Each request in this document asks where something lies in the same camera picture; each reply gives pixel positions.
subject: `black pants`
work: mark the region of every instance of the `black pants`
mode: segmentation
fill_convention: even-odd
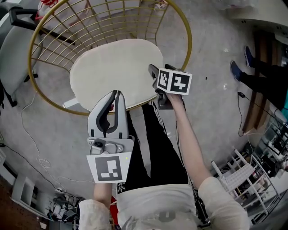
[[[288,89],[288,68],[271,66],[265,62],[257,62],[256,68],[259,68],[266,78],[243,73],[240,81],[252,90],[262,93],[279,110],[283,109]]]
[[[156,106],[142,106],[151,160],[151,178],[144,167],[136,131],[127,112],[129,134],[135,137],[127,180],[118,183],[118,193],[166,184],[188,184],[188,176],[164,128],[154,112]]]

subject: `blue shoe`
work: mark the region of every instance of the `blue shoe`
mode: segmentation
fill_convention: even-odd
[[[239,67],[238,67],[238,65],[236,64],[235,61],[232,61],[230,63],[230,69],[231,69],[232,74],[234,75],[234,78],[237,81],[240,81],[240,76],[242,74],[242,71],[239,69]]]
[[[251,54],[251,51],[249,49],[248,46],[244,47],[244,55],[246,58],[246,64],[249,68],[253,68],[254,67],[254,57]]]

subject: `gold wire chair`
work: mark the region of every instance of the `gold wire chair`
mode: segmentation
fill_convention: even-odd
[[[87,112],[64,108],[50,100],[33,77],[32,60],[58,66],[69,72],[80,55],[102,44],[121,39],[142,38],[157,45],[157,32],[169,7],[180,16],[187,32],[188,47],[182,70],[186,68],[191,55],[192,35],[189,23],[172,0],[166,0],[167,6],[164,9],[157,9],[155,5],[160,2],[155,0],[98,0],[101,1],[103,3],[95,5],[91,4],[95,0],[59,1],[39,22],[30,42],[28,73],[34,88],[46,102],[68,113],[89,115]],[[83,3],[85,7],[76,12],[75,9],[79,8],[80,4],[83,6]],[[37,43],[36,38],[40,31],[44,32],[44,35]],[[36,58],[33,54],[39,46],[43,46],[43,49]]]

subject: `person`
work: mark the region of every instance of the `person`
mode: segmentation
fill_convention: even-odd
[[[288,120],[288,68],[271,66],[255,59],[248,46],[244,47],[244,55],[247,66],[257,68],[265,77],[248,75],[240,70],[235,61],[232,61],[230,68],[234,78],[253,91],[262,93]]]
[[[179,95],[168,94],[175,111],[184,166],[173,148],[155,104],[142,106],[151,159],[151,177],[135,141],[127,180],[117,185],[118,223],[123,230],[195,230],[194,195],[187,174],[198,187],[214,229],[248,230],[247,212],[205,167],[200,146]],[[129,134],[137,140],[130,113]],[[80,202],[80,230],[111,229],[112,184],[96,184],[94,198]]]

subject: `chair leg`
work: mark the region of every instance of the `chair leg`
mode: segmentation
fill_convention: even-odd
[[[17,101],[13,101],[12,97],[6,92],[5,89],[4,89],[4,92],[6,94],[6,97],[7,97],[8,101],[9,101],[11,107],[15,107],[17,105]]]
[[[34,76],[34,78],[37,78],[37,77],[38,77],[38,74],[33,74],[33,76]],[[24,82],[29,81],[29,79],[30,79],[30,76],[27,75],[27,77],[25,78]]]

